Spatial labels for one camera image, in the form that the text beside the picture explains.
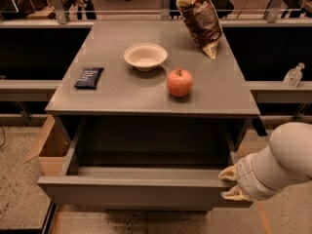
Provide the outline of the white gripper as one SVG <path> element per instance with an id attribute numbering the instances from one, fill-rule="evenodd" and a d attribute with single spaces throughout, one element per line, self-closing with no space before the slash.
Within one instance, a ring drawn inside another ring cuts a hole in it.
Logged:
<path id="1" fill-rule="evenodd" d="M 256 200 L 268 200 L 279 190 L 272 190 L 263 185 L 255 176 L 252 167 L 252 158 L 254 154 L 241 158 L 236 166 L 229 166 L 221 171 L 218 175 L 220 180 L 238 181 L 229 191 L 221 192 L 221 197 L 230 201 L 250 201 L 252 198 Z"/>

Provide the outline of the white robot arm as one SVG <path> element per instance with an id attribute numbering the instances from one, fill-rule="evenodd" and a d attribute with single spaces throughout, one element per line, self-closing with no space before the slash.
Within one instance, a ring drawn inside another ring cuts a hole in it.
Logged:
<path id="1" fill-rule="evenodd" d="M 285 187 L 312 179 L 312 125 L 290 122 L 277 127 L 261 151 L 224 169 L 220 180 L 236 181 L 221 197 L 231 201 L 267 200 Z"/>

